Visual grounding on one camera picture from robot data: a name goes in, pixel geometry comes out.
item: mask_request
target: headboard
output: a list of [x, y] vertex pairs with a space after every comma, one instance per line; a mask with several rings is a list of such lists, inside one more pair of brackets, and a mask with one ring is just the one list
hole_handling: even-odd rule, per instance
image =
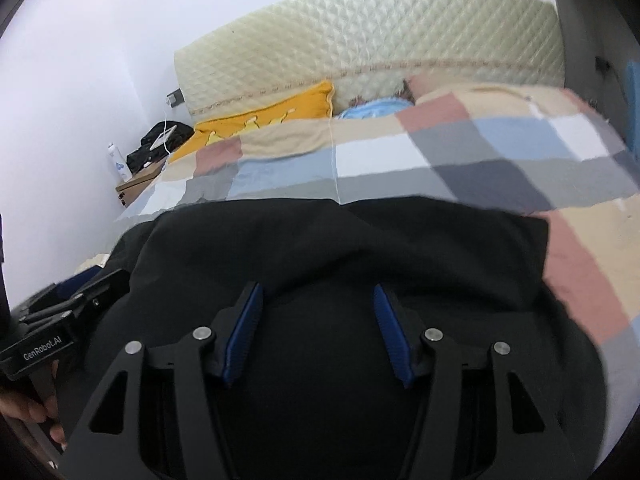
[[175, 53], [195, 121], [265, 106], [322, 79], [334, 83], [340, 112], [429, 69], [563, 86], [558, 14], [540, 0], [285, 0]]

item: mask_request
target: hand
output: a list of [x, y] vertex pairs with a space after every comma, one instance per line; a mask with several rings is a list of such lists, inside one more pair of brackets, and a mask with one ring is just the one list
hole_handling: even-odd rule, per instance
[[[54, 377], [57, 371], [58, 362], [56, 361], [51, 368]], [[47, 420], [47, 417], [53, 420], [58, 418], [58, 400], [53, 395], [44, 402], [43, 406], [18, 392], [0, 389], [0, 414], [18, 418], [23, 422], [41, 424]], [[51, 438], [62, 446], [62, 449], [66, 448], [65, 432], [61, 424], [52, 426], [49, 433]]]

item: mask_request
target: yellow pillow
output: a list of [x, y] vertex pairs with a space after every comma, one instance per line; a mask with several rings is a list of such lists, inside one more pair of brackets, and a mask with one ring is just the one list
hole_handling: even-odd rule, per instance
[[171, 156], [171, 162], [219, 140], [257, 130], [268, 124], [279, 124], [293, 119], [331, 117], [334, 110], [331, 102], [333, 96], [334, 85], [330, 81], [322, 81], [304, 92], [266, 108], [202, 121], [195, 125], [191, 139]]

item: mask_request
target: white bottle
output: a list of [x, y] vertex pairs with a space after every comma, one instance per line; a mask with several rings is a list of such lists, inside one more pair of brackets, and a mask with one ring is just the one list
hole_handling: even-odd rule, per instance
[[118, 147], [114, 146], [113, 142], [110, 142], [107, 146], [107, 150], [109, 152], [111, 160], [113, 161], [113, 164], [116, 167], [116, 170], [118, 170], [118, 173], [122, 177], [123, 181], [126, 182], [127, 180], [131, 180], [133, 178], [133, 175], [131, 174], [131, 170], [127, 166], [127, 161], [124, 160]]

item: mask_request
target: checkered blanket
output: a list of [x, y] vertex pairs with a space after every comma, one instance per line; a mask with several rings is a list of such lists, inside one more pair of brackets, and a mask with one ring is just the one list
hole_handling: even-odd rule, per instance
[[600, 349], [609, 413], [602, 456], [640, 402], [640, 170], [569, 91], [457, 85], [370, 120], [297, 120], [169, 164], [118, 234], [209, 200], [424, 195], [550, 222], [545, 279]]

